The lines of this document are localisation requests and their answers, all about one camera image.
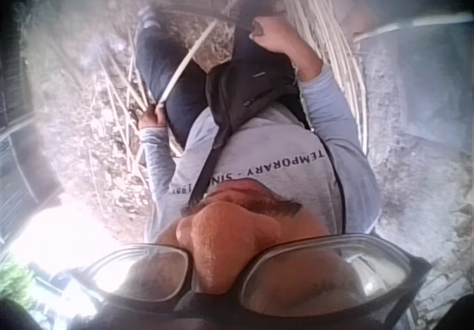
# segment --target sleeve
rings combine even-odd
[[[347,207],[347,232],[370,232],[380,215],[380,192],[362,152],[349,104],[327,65],[320,76],[299,84],[310,123],[330,150],[341,179]]]
[[[140,132],[147,160],[150,191],[155,204],[167,194],[176,164],[170,154],[167,128],[146,128]]]

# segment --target gray long-sleeve shirt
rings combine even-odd
[[[303,128],[285,107],[273,104],[232,136],[211,186],[254,178],[282,197],[303,204],[332,234],[337,234],[341,231],[341,195],[322,140],[333,156],[344,189],[347,232],[367,232],[380,214],[380,196],[347,101],[326,66],[318,78],[301,82],[300,89],[314,133]],[[166,128],[141,132],[156,203],[147,241],[153,242],[181,217],[217,130],[207,108],[196,119],[177,164],[170,155]]]

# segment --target eyeglass frame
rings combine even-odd
[[[389,251],[391,256],[394,258],[403,257],[410,267],[410,272],[407,277],[400,285],[394,289],[389,290],[387,293],[380,295],[367,303],[359,306],[350,307],[340,311],[305,316],[305,317],[277,317],[268,314],[261,314],[250,309],[245,308],[241,304],[241,291],[244,289],[245,283],[249,279],[250,275],[254,271],[254,268],[258,265],[265,256],[272,254],[277,250],[288,250],[290,246],[299,246],[297,249],[304,249],[305,247],[311,247],[315,242],[316,245],[323,246],[324,243],[331,243],[334,245],[335,242],[344,244],[344,241],[359,238],[362,241],[368,241],[375,244],[376,247]],[[146,300],[135,300],[128,297],[124,297],[117,294],[108,293],[100,289],[90,276],[94,271],[98,271],[102,266],[114,260],[112,257],[122,252],[138,249],[143,249],[144,246],[150,248],[154,247],[166,247],[168,249],[178,250],[187,256],[187,269],[184,274],[184,279],[181,283],[181,288],[177,290],[174,295],[163,301],[146,301]],[[238,277],[234,280],[229,291],[224,294],[202,294],[193,291],[193,266],[194,259],[193,255],[186,249],[160,245],[160,244],[132,244],[113,252],[100,260],[96,261],[92,265],[86,267],[82,271],[72,270],[71,276],[75,278],[89,296],[97,299],[97,295],[106,303],[113,306],[118,306],[135,313],[142,314],[154,314],[165,317],[170,317],[171,320],[175,319],[187,319],[187,318],[200,318],[200,319],[213,319],[223,320],[229,322],[230,320],[237,320],[243,326],[257,326],[270,327],[272,329],[288,329],[288,327],[298,326],[298,329],[305,329],[307,326],[309,329],[313,329],[314,326],[330,323],[333,321],[344,321],[344,319],[352,317],[360,317],[365,314],[369,314],[376,309],[381,309],[383,306],[396,301],[396,304],[385,317],[384,328],[391,329],[398,319],[403,315],[403,312],[410,306],[415,299],[419,289],[427,279],[427,276],[432,268],[422,257],[416,257],[410,253],[404,251],[398,246],[372,235],[365,234],[346,234],[346,235],[330,235],[317,238],[307,238],[303,240],[291,241],[289,243],[283,243],[272,246],[268,249],[263,250],[253,257],[247,265],[241,270]],[[180,308],[176,310],[183,300],[186,302],[180,305]]]

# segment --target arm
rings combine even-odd
[[[323,66],[318,54],[298,32],[276,17],[258,17],[262,36],[251,35],[257,44],[287,55],[297,69],[301,94],[316,134],[328,145],[349,143],[361,150],[357,123],[329,67]]]
[[[160,197],[168,192],[176,168],[170,154],[164,110],[150,106],[138,126],[147,160],[150,191],[153,201],[158,203]]]
[[[331,152],[344,187],[347,231],[369,232],[380,215],[380,192],[362,152],[356,120],[331,69],[289,24],[275,17],[259,17],[256,21],[264,35],[251,38],[270,51],[286,54],[298,70],[308,118]]]

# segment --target green plant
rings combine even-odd
[[[8,298],[29,309],[34,302],[30,295],[34,283],[33,273],[12,256],[0,265],[0,298]]]

